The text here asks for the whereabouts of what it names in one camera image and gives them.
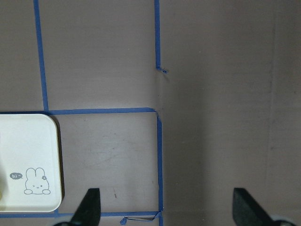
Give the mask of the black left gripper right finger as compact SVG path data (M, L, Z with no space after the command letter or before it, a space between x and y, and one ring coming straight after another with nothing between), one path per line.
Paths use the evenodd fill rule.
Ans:
M234 188L232 217L237 226L270 226L272 218L244 188Z

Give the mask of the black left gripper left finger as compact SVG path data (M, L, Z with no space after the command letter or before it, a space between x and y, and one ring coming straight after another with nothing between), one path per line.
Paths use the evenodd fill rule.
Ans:
M69 221L71 226L97 226L101 218L100 189L90 188Z

